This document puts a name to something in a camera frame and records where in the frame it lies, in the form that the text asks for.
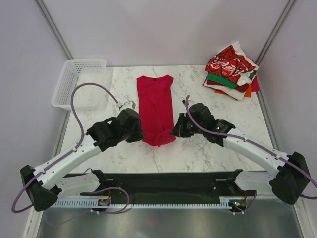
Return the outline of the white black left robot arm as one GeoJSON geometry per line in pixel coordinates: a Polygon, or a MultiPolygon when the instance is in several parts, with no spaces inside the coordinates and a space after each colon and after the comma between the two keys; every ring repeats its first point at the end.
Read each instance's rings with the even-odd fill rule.
{"type": "Polygon", "coordinates": [[[73,147],[35,168],[20,170],[23,185],[37,212],[54,205],[58,199],[85,193],[103,195],[109,184],[101,170],[68,177],[67,174],[89,158],[122,141],[137,142],[144,138],[139,114],[126,108],[118,116],[95,123],[73,147]]]}

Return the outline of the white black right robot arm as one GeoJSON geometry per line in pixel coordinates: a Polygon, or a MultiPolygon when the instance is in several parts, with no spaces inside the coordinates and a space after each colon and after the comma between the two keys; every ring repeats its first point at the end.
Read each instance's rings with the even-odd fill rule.
{"type": "Polygon", "coordinates": [[[208,142],[235,151],[262,167],[260,172],[237,169],[227,182],[230,194],[254,190],[272,193],[290,205],[297,202],[311,179],[302,154],[294,152],[289,155],[260,144],[230,122],[215,119],[202,103],[186,110],[186,113],[179,114],[171,135],[189,138],[201,134],[208,142]]]}

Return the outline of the crimson red t shirt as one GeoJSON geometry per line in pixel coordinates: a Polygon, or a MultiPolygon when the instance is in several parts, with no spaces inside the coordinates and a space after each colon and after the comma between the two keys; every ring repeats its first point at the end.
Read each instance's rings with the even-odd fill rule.
{"type": "Polygon", "coordinates": [[[171,95],[173,81],[170,75],[159,78],[146,76],[137,78],[139,115],[141,129],[145,134],[143,141],[151,146],[160,147],[176,139],[175,136],[170,135],[174,128],[171,95]]]}

